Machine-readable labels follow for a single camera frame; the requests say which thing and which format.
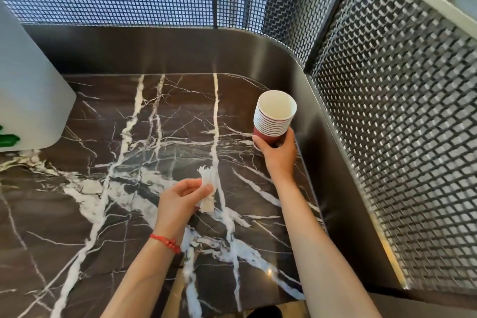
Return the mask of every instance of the person's right arm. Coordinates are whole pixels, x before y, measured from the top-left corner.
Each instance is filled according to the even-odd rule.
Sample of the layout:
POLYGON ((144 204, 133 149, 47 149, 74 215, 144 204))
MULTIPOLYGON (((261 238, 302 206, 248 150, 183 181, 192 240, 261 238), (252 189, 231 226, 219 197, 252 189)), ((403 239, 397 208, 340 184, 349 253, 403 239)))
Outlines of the person's right arm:
POLYGON ((310 316, 380 318, 355 272, 320 227, 293 179, 296 147, 291 128, 278 148, 268 146, 258 136, 253 140, 265 156, 280 198, 310 316))

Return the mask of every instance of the stack of paper cups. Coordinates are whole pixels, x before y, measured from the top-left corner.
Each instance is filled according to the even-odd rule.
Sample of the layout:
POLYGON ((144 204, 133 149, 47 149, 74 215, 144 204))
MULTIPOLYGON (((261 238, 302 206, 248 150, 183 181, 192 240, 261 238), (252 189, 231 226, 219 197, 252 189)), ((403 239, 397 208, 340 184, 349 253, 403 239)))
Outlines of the stack of paper cups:
POLYGON ((253 116, 253 134, 268 144, 276 142, 286 133, 296 111, 297 104, 289 94, 277 90, 262 93, 253 116))

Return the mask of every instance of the person's left arm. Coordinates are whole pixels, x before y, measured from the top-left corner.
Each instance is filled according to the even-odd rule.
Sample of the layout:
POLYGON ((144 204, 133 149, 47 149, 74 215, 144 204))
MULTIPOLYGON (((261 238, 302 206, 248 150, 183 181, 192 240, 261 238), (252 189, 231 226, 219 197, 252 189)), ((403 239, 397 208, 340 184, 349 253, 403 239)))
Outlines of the person's left arm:
MULTIPOLYGON (((180 245, 196 204, 212 192, 201 179, 185 179, 165 190, 158 205, 153 234, 175 239, 180 245)), ((149 239, 129 266, 101 318, 149 318, 164 283, 174 252, 149 239)))

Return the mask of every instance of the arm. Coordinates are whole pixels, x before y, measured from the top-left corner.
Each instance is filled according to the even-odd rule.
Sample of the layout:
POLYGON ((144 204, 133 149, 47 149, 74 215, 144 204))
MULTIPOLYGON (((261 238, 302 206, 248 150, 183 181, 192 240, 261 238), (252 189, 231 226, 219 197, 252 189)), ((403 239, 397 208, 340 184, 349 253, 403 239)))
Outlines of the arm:
MULTIPOLYGON (((212 192, 200 179, 186 179, 165 190, 159 199, 153 233, 176 239, 180 245, 195 205, 212 192)), ((149 239, 127 270, 101 318, 149 318, 164 283, 174 252, 149 239)))
POLYGON ((320 227, 293 179, 296 148, 291 128, 283 145, 276 149, 258 136, 253 140, 262 150, 277 188, 310 316, 380 318, 355 272, 320 227))

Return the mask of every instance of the hand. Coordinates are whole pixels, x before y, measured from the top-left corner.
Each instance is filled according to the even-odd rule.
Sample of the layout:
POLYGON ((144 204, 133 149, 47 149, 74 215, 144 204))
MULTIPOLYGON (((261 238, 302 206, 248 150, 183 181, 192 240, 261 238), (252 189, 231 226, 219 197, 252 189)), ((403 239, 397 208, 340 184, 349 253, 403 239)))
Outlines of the hand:
POLYGON ((212 193, 212 185, 202 185, 201 179, 185 179, 159 197, 158 219, 154 234, 176 239, 180 245, 187 222, 197 211, 196 204, 212 193))
POLYGON ((253 135, 252 138, 265 156, 265 163, 273 182, 276 183, 282 179, 293 180, 293 167, 297 156, 293 130, 288 128, 285 142, 277 148, 270 147, 259 136, 253 135))

